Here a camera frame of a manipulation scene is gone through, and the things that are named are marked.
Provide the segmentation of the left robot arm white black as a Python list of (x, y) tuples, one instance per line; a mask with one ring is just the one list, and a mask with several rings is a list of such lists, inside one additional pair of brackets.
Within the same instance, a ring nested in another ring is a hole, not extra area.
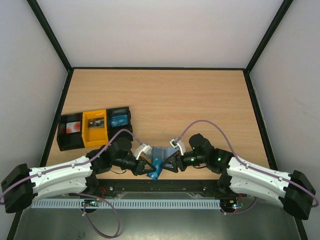
[(144, 158), (152, 150), (150, 145), (142, 143), (134, 152), (131, 149), (131, 141), (121, 137), (65, 163), (32, 168), (20, 164), (1, 182), (0, 204), (11, 214), (45, 198), (69, 193), (93, 194), (98, 187), (97, 175), (114, 166), (135, 176), (156, 171)]

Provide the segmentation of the black aluminium frame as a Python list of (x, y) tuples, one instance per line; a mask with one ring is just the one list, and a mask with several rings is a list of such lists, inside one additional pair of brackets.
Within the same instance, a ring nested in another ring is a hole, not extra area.
[[(71, 83), (71, 78), (74, 73), (74, 70), (77, 70), (78, 67), (72, 67), (69, 63), (67, 56), (65, 55), (58, 39), (56, 38), (49, 22), (47, 21), (39, 3), (36, 0), (29, 0), (28, 5), (30, 6), (31, 10), (33, 11), (35, 17), (37, 18), (39, 24), (41, 25), (43, 31), (45, 32), (46, 36), (48, 37), (51, 45), (53, 46), (55, 52), (57, 53), (58, 57), (60, 58), (60, 61), (62, 62), (63, 66), (67, 70), (67, 77), (65, 79), (65, 83), (63, 86), (63, 90), (61, 93), (61, 97), (59, 99), (59, 103), (57, 106), (57, 110), (54, 115), (54, 119), (51, 125), (51, 129), (49, 132), (49, 136), (44, 148), (44, 152), (40, 161), (40, 164), (43, 165), (47, 162), (48, 156), (49, 156), (49, 148), (52, 146), (53, 143), (53, 134), (54, 134), (54, 128), (58, 125), (58, 119), (60, 118), (62, 107), (65, 103), (67, 92), (69, 90), (69, 86)], [(277, 169), (277, 163), (274, 157), (274, 153), (270, 144), (269, 136), (267, 134), (265, 121), (262, 117), (262, 112), (259, 107), (259, 101), (257, 100), (257, 95), (254, 91), (253, 83), (250, 77), (250, 72), (253, 70), (255, 64), (257, 63), (258, 59), (262, 55), (265, 47), (269, 43), (270, 39), (272, 38), (273, 34), (275, 33), (277, 27), (281, 23), (282, 19), (286, 15), (287, 11), (289, 10), (290, 6), (292, 5), (292, 0), (284, 0), (279, 9), (277, 10), (274, 18), (272, 19), (272, 22), (270, 23), (268, 29), (266, 30), (263, 38), (261, 39), (257, 49), (255, 50), (253, 56), (251, 57), (248, 65), (245, 68), (234, 68), (234, 67), (81, 67), (80, 69), (84, 70), (208, 70), (208, 71), (243, 71), (244, 79), (247, 85), (248, 93), (250, 96), (251, 104), (253, 107), (253, 111), (255, 114), (256, 122), (258, 125), (258, 129), (262, 138), (262, 143), (264, 146), (264, 150), (267, 156), (267, 161), (269, 165), (273, 169)]]

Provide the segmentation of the blue card in tray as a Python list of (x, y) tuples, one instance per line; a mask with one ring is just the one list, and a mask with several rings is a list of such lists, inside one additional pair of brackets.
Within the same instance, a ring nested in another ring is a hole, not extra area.
[(126, 126), (128, 125), (128, 115), (122, 114), (122, 115), (114, 115), (110, 118), (110, 125), (112, 128), (120, 127), (120, 126)]

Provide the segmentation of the yellow tray middle compartment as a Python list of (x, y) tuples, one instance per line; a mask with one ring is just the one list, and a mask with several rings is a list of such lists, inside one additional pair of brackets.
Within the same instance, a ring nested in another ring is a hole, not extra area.
[[(104, 128), (88, 128), (88, 120), (104, 117)], [(107, 110), (84, 111), (82, 116), (82, 139), (85, 148), (98, 147), (108, 143)]]

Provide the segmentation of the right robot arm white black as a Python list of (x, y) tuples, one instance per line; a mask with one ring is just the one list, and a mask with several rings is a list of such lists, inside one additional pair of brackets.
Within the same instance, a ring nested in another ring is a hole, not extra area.
[(230, 151), (213, 147), (199, 133), (189, 139), (191, 151), (186, 151), (181, 141), (170, 143), (178, 152), (161, 164), (162, 169), (178, 173), (189, 166), (204, 165), (220, 175), (217, 186), (222, 195), (250, 195), (283, 208), (297, 219), (309, 219), (316, 191), (304, 173), (281, 172), (251, 163)]

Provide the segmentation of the black tray left compartment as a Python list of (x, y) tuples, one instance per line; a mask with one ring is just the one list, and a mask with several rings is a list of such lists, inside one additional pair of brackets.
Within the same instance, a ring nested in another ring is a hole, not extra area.
[[(66, 123), (77, 122), (77, 121), (81, 122), (80, 132), (67, 134)], [(85, 147), (84, 141), (82, 138), (82, 125), (83, 125), (82, 112), (73, 113), (73, 114), (64, 114), (60, 116), (56, 140), (57, 140), (59, 150), (61, 152), (75, 150), (75, 149), (82, 149)]]

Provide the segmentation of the teal leather card holder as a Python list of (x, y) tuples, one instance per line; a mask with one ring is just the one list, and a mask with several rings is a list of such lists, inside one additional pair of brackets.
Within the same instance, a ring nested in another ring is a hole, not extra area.
[(151, 151), (146, 154), (148, 158), (153, 162), (155, 159), (159, 159), (161, 161), (166, 160), (170, 156), (174, 155), (178, 151), (177, 148), (174, 147), (152, 147)]

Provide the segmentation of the black tray right compartment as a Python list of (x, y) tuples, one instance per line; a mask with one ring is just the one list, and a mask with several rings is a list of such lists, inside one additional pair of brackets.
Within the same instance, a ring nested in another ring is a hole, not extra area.
[(106, 110), (107, 117), (107, 136), (110, 140), (118, 131), (126, 129), (133, 133), (131, 124), (131, 112), (128, 106), (108, 108)]

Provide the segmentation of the black VIP card in tray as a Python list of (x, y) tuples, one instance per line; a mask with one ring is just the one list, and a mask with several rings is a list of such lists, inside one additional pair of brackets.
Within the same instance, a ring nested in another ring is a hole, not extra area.
[(98, 118), (91, 118), (88, 120), (88, 128), (89, 129), (98, 129), (105, 127), (105, 118), (98, 117)]

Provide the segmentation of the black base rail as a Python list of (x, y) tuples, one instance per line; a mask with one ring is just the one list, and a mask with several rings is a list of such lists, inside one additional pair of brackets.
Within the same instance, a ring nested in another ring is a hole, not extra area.
[(83, 194), (112, 197), (122, 193), (195, 193), (217, 199), (237, 198), (238, 193), (222, 193), (218, 181), (209, 180), (151, 180), (151, 179), (99, 179), (97, 187), (84, 190)]

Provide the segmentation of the black tray compartment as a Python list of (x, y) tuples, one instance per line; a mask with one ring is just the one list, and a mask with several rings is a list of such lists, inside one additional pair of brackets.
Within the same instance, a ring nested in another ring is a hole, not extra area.
[(107, 117), (107, 136), (110, 140), (118, 131), (126, 129), (133, 133), (131, 124), (131, 112), (128, 106), (108, 108), (106, 110)]
[[(66, 123), (77, 122), (77, 121), (81, 122), (80, 132), (67, 134)], [(82, 138), (82, 125), (83, 125), (82, 112), (73, 113), (73, 114), (64, 114), (60, 116), (56, 140), (57, 140), (59, 150), (61, 152), (75, 150), (75, 149), (82, 149), (85, 147), (84, 141)]]

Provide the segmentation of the blue VIP card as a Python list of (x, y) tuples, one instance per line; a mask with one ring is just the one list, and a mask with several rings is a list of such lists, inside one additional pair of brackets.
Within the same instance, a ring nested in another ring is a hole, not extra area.
[(162, 172), (161, 164), (164, 162), (163, 159), (155, 158), (151, 164), (156, 168), (154, 172), (148, 173), (146, 176), (152, 180), (157, 180)]

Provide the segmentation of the red white card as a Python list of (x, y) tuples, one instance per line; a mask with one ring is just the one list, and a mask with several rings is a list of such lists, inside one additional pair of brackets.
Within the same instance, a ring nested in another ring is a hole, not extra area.
[(67, 122), (65, 126), (65, 132), (67, 134), (79, 133), (81, 131), (81, 122), (73, 121)]

